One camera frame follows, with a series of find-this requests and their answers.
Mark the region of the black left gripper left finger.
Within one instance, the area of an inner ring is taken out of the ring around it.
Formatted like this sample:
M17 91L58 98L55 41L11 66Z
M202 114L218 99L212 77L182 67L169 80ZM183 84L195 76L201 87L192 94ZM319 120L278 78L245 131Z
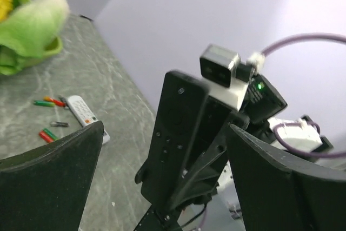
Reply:
M78 230L103 123L1 160L1 230Z

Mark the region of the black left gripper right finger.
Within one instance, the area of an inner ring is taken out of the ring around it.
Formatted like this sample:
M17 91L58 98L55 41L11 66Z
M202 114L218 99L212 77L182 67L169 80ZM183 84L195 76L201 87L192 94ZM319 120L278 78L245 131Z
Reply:
M226 145L246 230L345 230L345 172L303 160L232 124Z

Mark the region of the black remote control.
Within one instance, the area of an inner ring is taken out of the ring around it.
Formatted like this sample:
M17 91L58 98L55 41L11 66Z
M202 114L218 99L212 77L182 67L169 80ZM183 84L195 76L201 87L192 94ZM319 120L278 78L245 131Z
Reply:
M165 74L141 194L166 210L187 159L209 96L209 87L181 71Z

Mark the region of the red yellow battery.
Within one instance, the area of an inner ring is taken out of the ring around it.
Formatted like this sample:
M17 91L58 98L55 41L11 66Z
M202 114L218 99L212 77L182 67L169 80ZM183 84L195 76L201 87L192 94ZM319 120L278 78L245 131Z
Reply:
M42 138L46 143L51 143L54 141L52 137L50 137L46 132L40 131L38 133L39 137Z

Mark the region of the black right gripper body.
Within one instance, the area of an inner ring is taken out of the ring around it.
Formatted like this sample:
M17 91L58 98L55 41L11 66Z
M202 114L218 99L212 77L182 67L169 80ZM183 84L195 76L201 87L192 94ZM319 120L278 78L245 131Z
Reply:
M182 230L183 226L178 223L181 212L191 204L206 207L217 194L219 178L228 161L224 138L220 135L223 125L234 124L255 136L265 137L268 119L287 106L278 91L261 75L251 79L239 111L211 97L210 86L202 82L209 87L209 96L190 155L169 197L168 208L158 210L150 204L137 230ZM142 185L143 177L142 165L135 182Z

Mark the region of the red orange battery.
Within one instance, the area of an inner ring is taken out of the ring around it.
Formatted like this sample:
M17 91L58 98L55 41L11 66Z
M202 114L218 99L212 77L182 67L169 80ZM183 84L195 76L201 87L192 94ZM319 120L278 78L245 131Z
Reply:
M57 105L59 107L65 107L66 106L64 102L56 100L56 99L51 98L49 96L45 96L44 100L47 101L47 102L51 102L51 103L53 103L53 104L55 104L55 105Z

